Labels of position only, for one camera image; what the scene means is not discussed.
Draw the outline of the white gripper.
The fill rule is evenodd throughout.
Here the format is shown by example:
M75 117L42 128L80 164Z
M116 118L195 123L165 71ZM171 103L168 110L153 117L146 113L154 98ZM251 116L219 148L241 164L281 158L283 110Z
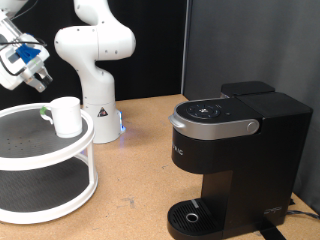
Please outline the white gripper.
M38 92L46 89L53 79L44 62L50 56L46 44L29 34L22 34L11 42L3 42L0 50L0 84L14 90L21 83Z

